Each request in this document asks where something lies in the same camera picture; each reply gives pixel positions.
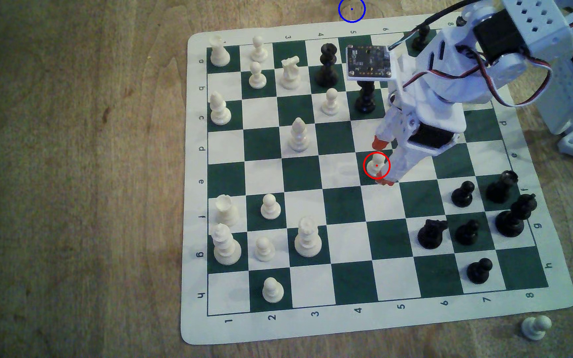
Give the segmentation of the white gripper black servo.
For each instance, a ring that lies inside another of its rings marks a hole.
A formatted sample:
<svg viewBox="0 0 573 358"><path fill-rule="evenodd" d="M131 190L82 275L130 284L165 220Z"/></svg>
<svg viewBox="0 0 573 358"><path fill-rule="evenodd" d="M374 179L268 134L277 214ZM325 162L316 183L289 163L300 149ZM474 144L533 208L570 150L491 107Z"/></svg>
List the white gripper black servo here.
<svg viewBox="0 0 573 358"><path fill-rule="evenodd" d="M421 160L451 148L466 130L462 103L487 98L474 94L474 82L481 79L478 63L457 50L475 42L471 28L445 28L417 57L403 54L392 60L395 77L389 89L395 101L378 125L372 148L384 149L393 140L397 147L388 158L388 174L380 170L376 183L394 185Z"/></svg>

